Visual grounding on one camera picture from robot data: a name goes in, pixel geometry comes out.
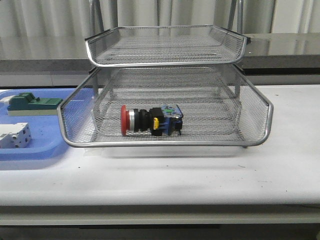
wire mesh tray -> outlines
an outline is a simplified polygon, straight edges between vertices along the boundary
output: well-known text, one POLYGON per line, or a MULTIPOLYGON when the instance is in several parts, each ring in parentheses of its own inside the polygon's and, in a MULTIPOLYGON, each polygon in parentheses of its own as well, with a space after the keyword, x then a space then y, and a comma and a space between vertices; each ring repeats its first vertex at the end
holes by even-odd
POLYGON ((273 105, 233 66, 96 68, 58 108, 73 147, 254 146, 271 129, 273 105), (178 104, 180 136, 122 136, 121 106, 178 104))
POLYGON ((86 39, 98 67, 226 64, 239 61, 247 38, 213 25, 116 27, 86 39))

green electrical component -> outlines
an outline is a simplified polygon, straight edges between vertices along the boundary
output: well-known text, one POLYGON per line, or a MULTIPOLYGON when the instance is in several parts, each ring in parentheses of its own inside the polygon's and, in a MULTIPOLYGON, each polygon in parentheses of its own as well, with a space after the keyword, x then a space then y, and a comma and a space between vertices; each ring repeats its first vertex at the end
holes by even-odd
POLYGON ((22 92, 13 96, 7 107, 9 116, 57 115, 61 98, 35 97, 32 92, 22 92))

yellow terminal block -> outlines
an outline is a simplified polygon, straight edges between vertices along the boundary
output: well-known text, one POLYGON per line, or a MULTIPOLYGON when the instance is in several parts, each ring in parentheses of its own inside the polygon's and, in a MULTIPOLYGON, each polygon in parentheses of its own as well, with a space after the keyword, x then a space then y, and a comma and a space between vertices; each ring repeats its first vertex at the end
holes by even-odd
POLYGON ((153 130, 157 130, 159 128, 159 119, 154 117, 153 118, 153 130))

blue electrical component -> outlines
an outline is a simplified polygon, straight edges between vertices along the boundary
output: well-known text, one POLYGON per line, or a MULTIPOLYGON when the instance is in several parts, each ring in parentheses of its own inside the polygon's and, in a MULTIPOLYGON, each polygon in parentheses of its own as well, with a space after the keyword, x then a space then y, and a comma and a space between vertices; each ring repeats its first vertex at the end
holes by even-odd
POLYGON ((184 117, 177 104, 164 104, 162 107, 154 107, 149 111, 145 109, 121 108, 121 133, 144 132, 148 129, 152 136, 180 136, 184 117))

lower mesh tray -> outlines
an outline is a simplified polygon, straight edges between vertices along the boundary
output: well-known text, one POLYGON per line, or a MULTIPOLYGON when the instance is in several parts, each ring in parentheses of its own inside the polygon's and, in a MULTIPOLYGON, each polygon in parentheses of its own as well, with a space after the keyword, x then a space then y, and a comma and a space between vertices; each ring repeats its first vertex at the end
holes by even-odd
POLYGON ((233 65, 97 68, 59 109, 64 139, 74 147, 254 146, 271 128, 273 106, 233 65), (177 104, 182 134, 122 136, 127 109, 177 104))

